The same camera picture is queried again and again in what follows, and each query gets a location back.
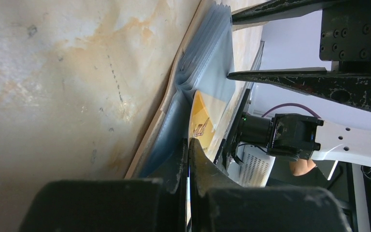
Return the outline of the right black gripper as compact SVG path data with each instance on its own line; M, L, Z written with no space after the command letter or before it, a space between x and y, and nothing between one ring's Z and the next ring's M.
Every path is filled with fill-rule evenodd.
M371 0L270 0L233 13L232 23L301 17L322 9L319 58L337 61L339 71L259 70L246 79L243 75L241 81L270 84L371 112ZM227 78L238 81L236 74L231 72Z

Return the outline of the beige card sleeve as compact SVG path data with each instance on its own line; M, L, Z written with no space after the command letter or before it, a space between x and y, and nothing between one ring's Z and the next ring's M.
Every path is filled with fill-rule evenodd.
M244 82L227 74L253 67L263 23L235 25L230 0L202 0L191 20L169 71L163 98L135 153L125 177L144 178L161 166L188 138L195 96L206 105L213 150L225 134Z

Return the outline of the white perforated basket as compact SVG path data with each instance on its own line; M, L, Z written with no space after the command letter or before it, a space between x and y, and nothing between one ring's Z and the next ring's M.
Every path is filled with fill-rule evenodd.
M238 157L243 162L240 165L239 185L243 187L265 187L270 177L275 157L249 144L239 145L237 151Z

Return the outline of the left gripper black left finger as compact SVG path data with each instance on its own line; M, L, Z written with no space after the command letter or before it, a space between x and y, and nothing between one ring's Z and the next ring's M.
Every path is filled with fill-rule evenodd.
M34 197L21 232L186 231L187 139L147 178L61 180Z

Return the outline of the aluminium front frame rail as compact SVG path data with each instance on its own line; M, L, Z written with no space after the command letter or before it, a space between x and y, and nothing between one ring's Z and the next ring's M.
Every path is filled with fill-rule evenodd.
M265 42L263 40L261 40L260 44L259 44L257 54L256 54L255 59L254 59L254 62L251 66L251 70L240 71L240 72L238 72L238 74L235 75L235 76L239 77L239 81L241 81L241 78L243 78L243 75L244 75L244 78L246 79L248 74L259 71L260 66L261 66L261 62L262 62L264 45L265 45ZM242 108L238 109L241 113L243 113L244 111L247 111L247 109L249 108L249 105L251 104L251 92L252 92L252 88L253 88L253 85L254 85L254 83L252 81L245 80L245 79L243 80L243 82L245 82L245 84L244 84L245 90L243 91L243 97L242 97L241 102L240 102L240 106L242 106Z

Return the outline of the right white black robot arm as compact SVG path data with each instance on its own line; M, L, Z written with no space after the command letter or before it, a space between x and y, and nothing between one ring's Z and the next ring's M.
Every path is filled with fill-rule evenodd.
M371 112L371 0L271 0L232 15L235 26L301 17L321 10L319 57L338 67L232 72L228 79L264 83ZM244 112L243 95L218 154L234 156L240 142L266 148L271 156L337 160L371 167L371 130L317 116L277 114L272 119Z

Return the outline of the seated person in jeans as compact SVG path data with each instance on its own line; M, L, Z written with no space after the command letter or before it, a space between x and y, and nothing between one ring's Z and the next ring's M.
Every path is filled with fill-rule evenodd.
M347 188L346 167L332 160L287 161L276 158L267 186Z

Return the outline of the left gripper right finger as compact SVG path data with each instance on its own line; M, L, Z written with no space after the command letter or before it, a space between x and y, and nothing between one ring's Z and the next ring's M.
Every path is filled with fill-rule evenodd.
M200 142L189 143L194 232L349 232L339 202L316 187L245 188L220 171Z

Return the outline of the yellow credit card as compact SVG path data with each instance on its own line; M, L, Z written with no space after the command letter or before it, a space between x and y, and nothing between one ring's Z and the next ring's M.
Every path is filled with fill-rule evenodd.
M211 154L214 136L227 103L197 90L192 101L188 141L197 139L206 155Z

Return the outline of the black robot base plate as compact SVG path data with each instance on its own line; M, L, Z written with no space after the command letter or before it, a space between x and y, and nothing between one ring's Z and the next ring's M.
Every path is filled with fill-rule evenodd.
M229 125L228 133L226 134L225 138L221 140L219 149L216 153L214 164L217 168L219 168L222 172L228 175L227 173L227 160L229 155L232 152L235 152L235 148L232 148L235 142L235 136L238 130L238 124L242 117L243 110L246 106L247 101L250 97L250 89L246 89L244 94L242 95L241 99L239 100L239 104L237 105L238 108Z

